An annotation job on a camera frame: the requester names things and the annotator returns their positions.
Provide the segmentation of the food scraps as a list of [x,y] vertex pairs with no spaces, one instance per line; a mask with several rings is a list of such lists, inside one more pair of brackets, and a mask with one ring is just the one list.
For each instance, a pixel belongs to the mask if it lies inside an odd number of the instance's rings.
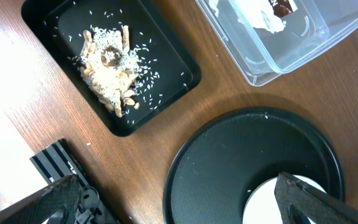
[[135,109],[140,106],[134,99],[140,77],[140,58],[131,49],[129,27],[121,28],[84,30],[84,44],[79,55],[83,81],[99,102],[119,118],[124,115],[124,106]]

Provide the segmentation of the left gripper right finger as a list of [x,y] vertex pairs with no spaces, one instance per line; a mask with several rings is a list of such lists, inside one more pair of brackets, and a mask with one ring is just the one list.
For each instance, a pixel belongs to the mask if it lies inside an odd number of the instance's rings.
[[274,196],[284,224],[358,224],[358,210],[289,173],[278,175]]

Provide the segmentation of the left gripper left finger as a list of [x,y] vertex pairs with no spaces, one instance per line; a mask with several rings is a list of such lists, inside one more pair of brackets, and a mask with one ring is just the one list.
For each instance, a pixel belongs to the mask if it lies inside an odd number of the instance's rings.
[[43,223],[57,214],[57,223],[74,223],[81,185],[76,174],[62,179],[0,211],[0,223]]

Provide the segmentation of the brown foil wrapper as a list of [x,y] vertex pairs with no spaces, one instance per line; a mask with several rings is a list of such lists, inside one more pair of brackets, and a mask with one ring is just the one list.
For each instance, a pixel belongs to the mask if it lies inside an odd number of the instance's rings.
[[294,0],[269,0],[274,14],[280,18],[285,17],[298,10]]

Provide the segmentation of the white napkin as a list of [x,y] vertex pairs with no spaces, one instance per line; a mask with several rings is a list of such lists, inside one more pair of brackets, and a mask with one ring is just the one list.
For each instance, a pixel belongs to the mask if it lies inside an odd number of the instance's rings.
[[248,25],[274,34],[283,31],[287,24],[274,14],[269,0],[209,0],[208,5],[225,29],[241,29]]

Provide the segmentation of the grey plate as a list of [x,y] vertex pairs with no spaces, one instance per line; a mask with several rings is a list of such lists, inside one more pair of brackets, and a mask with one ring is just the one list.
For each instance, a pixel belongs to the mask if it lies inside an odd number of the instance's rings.
[[275,199],[277,177],[266,180],[250,195],[244,207],[243,224],[283,224]]

